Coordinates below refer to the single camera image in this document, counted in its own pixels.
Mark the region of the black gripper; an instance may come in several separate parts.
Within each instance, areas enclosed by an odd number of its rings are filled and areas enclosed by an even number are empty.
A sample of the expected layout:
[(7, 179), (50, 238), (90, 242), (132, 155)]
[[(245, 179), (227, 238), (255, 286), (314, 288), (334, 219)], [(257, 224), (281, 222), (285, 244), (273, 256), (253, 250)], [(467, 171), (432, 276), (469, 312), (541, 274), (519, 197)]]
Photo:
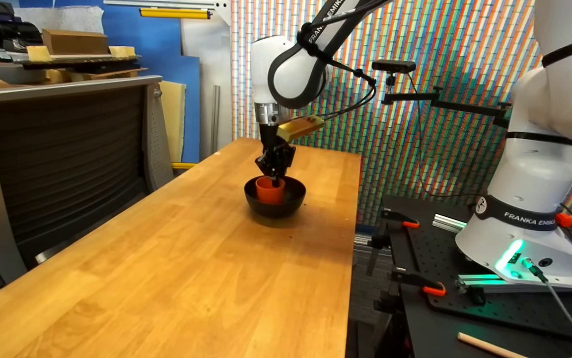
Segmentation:
[(283, 179), (293, 165), (297, 149), (279, 135), (277, 125), (261, 127), (263, 153), (255, 159), (259, 169), (273, 177)]

